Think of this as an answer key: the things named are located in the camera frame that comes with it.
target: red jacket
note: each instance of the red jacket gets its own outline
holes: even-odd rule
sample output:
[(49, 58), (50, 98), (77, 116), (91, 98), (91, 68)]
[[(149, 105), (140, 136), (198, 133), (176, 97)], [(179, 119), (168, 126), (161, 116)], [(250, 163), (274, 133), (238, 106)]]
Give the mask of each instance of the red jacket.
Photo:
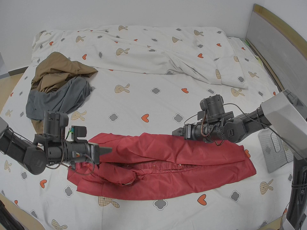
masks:
[[(90, 140), (112, 147), (93, 174), (68, 170), (78, 192), (124, 200), (157, 200), (214, 189), (256, 174), (243, 146), (184, 140), (171, 135), (101, 133)], [(90, 173), (90, 163), (76, 164)]]

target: pile of clothes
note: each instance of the pile of clothes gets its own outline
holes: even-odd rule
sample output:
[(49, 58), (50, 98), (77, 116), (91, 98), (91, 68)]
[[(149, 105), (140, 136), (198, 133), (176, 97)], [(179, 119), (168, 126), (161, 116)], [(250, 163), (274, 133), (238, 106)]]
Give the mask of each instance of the pile of clothes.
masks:
[(83, 77), (95, 72), (93, 67), (71, 61), (59, 52), (51, 53), (36, 67), (25, 112), (37, 134), (43, 133), (45, 110), (69, 114), (82, 105), (91, 93)]

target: brown fabric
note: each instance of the brown fabric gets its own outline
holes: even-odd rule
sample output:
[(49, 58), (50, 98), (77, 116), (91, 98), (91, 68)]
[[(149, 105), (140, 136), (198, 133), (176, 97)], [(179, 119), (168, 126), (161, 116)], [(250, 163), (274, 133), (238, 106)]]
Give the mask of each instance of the brown fabric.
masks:
[[(40, 92), (54, 92), (75, 76), (90, 77), (96, 69), (78, 61), (71, 61), (59, 52), (52, 52), (35, 70), (31, 89)], [(44, 121), (32, 119), (37, 134), (43, 133)]]

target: gray clothing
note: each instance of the gray clothing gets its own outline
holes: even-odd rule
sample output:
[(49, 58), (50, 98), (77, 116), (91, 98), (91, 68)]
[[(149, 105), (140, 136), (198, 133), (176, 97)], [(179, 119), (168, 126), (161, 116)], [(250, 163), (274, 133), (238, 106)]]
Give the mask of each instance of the gray clothing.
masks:
[(28, 118), (43, 120), (45, 110), (67, 114), (77, 110), (91, 93), (90, 84), (83, 77), (74, 77), (55, 92), (30, 90), (25, 113)]

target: bed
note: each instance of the bed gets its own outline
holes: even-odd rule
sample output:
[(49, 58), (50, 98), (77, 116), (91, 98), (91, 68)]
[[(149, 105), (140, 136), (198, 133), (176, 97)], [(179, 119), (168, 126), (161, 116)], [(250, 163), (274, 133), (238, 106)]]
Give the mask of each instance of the bed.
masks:
[[(282, 75), (286, 70), (276, 67), (289, 68), (290, 60), (273, 64), (279, 49), (267, 51), (264, 42), (269, 39), (259, 30), (278, 29), (263, 18), (261, 12), (266, 10), (259, 8), (255, 5), (253, 10), (248, 43), (213, 27), (113, 25), (40, 32), (33, 41), (32, 64), (14, 88), (1, 117), (14, 131), (33, 140), (35, 131), (25, 115), (25, 105), (36, 66), (54, 51), (98, 70), (88, 79), (91, 94), (76, 111), (78, 118), (72, 120), (73, 113), (69, 114), (68, 126), (86, 126), (87, 139), (101, 132), (171, 134), (200, 110), (203, 98), (214, 94), (246, 113), (254, 111), (283, 88), (296, 88), (290, 85), (293, 79)], [(276, 37), (285, 37), (277, 32)], [(229, 105), (225, 110), (240, 114)], [(100, 206), (98, 197), (77, 192), (67, 181), (67, 168), (46, 169), (34, 176), (2, 154), (0, 190), (45, 229), (258, 229), (283, 214), (290, 198), (293, 166), (288, 163), (269, 174), (257, 133), (240, 145), (244, 145), (256, 175), (171, 199), (112, 199)], [(272, 189), (262, 194), (262, 182)]]

